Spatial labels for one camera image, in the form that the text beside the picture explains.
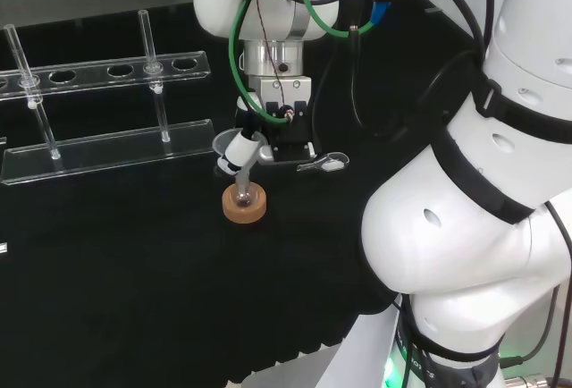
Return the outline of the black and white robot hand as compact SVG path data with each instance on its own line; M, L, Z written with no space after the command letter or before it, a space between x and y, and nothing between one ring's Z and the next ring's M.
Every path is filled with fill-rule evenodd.
M250 105L237 100L236 130L217 159L217 167L231 176L248 162L294 163L315 158L310 99L312 80L306 76L250 75Z

